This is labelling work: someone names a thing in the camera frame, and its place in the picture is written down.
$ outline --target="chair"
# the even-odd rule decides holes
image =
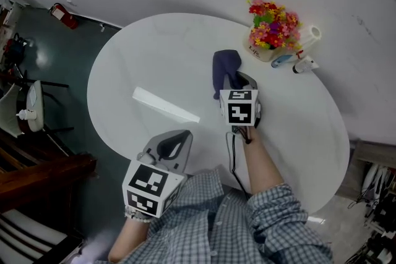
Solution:
[[[17,98],[20,87],[13,84],[10,90],[0,99],[0,129],[17,138],[23,134],[18,125]]]

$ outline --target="red fire extinguisher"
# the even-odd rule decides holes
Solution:
[[[77,20],[72,14],[68,13],[65,7],[62,6],[61,4],[59,3],[54,4],[49,10],[49,12],[58,20],[66,24],[70,29],[77,28],[78,25]]]

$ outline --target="white oval table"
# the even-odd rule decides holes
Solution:
[[[236,49],[239,70],[259,87],[263,141],[303,207],[315,212],[332,198],[347,170],[349,141],[340,112],[314,73],[294,74],[292,64],[273,69],[248,54],[242,46],[247,30],[194,14],[162,14],[128,25],[93,64],[87,92],[93,126],[110,148],[131,160],[153,136],[189,129],[194,141],[185,172],[218,167],[222,182],[239,188],[228,172],[230,127],[212,85],[214,52]],[[236,172],[250,190],[239,140],[236,154]]]

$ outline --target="purple cloth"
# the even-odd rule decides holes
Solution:
[[[234,49],[224,49],[223,51],[215,52],[212,64],[212,79],[215,89],[213,98],[219,99],[220,90],[224,87],[224,78],[226,75],[228,75],[233,89],[242,89],[236,76],[236,71],[241,64],[241,58]]]

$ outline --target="power cord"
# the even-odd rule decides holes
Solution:
[[[242,182],[240,181],[238,175],[235,172],[235,137],[239,136],[237,134],[237,132],[239,132],[239,134],[242,136],[243,140],[246,142],[246,144],[249,144],[252,142],[252,140],[248,137],[248,131],[244,130],[241,127],[234,127],[232,128],[232,132],[227,132],[225,135],[225,140],[226,140],[226,144],[227,144],[227,151],[228,151],[228,158],[229,158],[229,169],[230,169],[230,173],[232,173],[232,175],[235,177],[236,181],[238,182],[240,188],[243,191],[243,194],[245,195],[246,200],[249,200],[250,196],[249,194],[246,192],[245,188],[242,185]],[[230,145],[228,142],[228,136],[232,135],[232,151],[233,151],[233,156],[231,159],[231,152],[230,152]]]

